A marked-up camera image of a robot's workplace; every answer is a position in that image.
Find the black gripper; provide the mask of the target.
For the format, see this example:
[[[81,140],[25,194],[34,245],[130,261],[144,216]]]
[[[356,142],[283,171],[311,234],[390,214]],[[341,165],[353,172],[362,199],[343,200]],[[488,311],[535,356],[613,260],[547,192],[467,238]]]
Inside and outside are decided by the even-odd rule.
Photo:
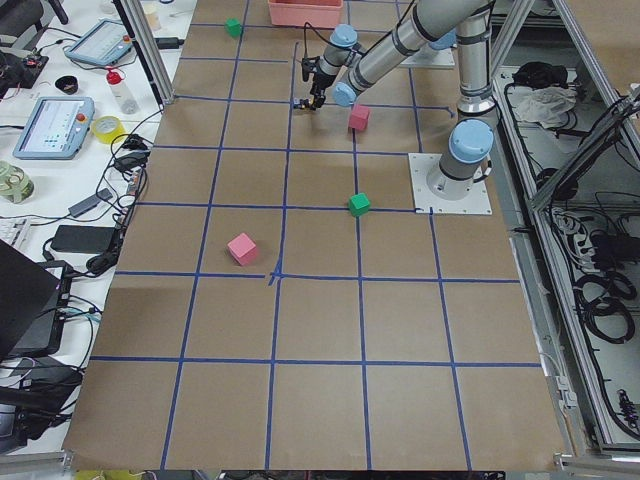
[[[312,84],[308,98],[308,108],[320,109],[326,100],[325,91],[331,85],[331,68],[323,57],[312,59]]]

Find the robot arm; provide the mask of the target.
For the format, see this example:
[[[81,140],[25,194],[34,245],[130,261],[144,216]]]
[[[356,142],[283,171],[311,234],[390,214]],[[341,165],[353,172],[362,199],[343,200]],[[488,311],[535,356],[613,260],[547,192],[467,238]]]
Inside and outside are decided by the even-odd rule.
[[[448,147],[426,175],[436,197],[458,201],[484,181],[479,170],[488,163],[494,132],[487,114],[495,107],[491,77],[490,1],[414,1],[396,25],[365,49],[349,24],[337,25],[325,41],[324,52],[301,60],[302,77],[310,96],[294,102],[300,110],[318,110],[327,98],[354,108],[358,98],[393,69],[432,67],[445,51],[457,49],[459,120]]]

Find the green foam cube near arm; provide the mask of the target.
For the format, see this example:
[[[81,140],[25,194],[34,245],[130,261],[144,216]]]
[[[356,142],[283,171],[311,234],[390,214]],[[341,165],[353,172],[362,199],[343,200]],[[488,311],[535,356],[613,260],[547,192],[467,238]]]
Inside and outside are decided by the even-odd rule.
[[[358,218],[367,213],[371,208],[371,202],[364,192],[352,195],[348,201],[350,214]]]

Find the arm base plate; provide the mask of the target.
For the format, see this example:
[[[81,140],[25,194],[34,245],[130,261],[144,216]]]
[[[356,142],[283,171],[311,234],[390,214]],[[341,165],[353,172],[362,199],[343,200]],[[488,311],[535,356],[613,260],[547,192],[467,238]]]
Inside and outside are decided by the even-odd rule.
[[[452,48],[435,50],[429,45],[423,46],[417,53],[407,57],[401,64],[401,68],[427,68],[427,69],[453,69],[455,60]]]
[[[434,215],[491,215],[485,181],[477,168],[467,180],[452,180],[440,169],[441,154],[409,153],[414,211]]]

